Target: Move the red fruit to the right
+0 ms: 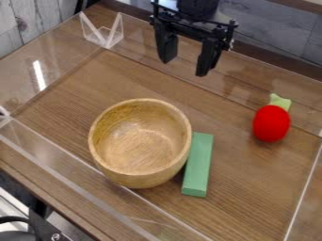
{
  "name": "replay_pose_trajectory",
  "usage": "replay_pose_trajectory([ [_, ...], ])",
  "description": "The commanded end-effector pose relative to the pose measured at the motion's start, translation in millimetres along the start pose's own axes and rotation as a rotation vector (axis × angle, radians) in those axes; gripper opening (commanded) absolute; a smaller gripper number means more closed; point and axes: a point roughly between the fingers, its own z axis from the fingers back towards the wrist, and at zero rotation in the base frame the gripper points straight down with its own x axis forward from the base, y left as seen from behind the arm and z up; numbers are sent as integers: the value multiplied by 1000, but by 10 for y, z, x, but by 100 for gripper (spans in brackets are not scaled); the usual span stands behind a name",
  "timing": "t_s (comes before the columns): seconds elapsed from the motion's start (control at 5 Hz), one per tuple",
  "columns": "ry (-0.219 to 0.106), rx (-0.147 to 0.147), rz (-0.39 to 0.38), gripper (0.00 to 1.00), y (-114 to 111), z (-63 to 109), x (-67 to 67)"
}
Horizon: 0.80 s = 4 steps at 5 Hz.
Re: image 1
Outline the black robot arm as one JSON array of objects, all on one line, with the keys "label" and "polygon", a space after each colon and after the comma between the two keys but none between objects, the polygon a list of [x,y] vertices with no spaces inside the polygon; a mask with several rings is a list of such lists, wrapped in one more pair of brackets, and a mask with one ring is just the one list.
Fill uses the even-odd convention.
[{"label": "black robot arm", "polygon": [[201,44],[195,75],[203,77],[216,67],[223,51],[233,44],[239,24],[219,10],[220,0],[151,0],[153,8],[149,24],[160,61],[168,63],[177,56],[179,36]]}]

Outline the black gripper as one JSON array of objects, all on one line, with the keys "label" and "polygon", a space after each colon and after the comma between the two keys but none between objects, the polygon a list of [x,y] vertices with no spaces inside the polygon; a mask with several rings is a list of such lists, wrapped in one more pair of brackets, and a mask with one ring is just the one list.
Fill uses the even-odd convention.
[{"label": "black gripper", "polygon": [[[191,31],[201,30],[223,41],[223,49],[232,46],[237,22],[219,10],[220,0],[151,0],[153,14],[167,22],[180,24]],[[155,39],[160,61],[168,63],[177,55],[179,38],[168,26],[155,22]],[[195,74],[207,75],[221,55],[221,42],[215,38],[203,40]]]}]

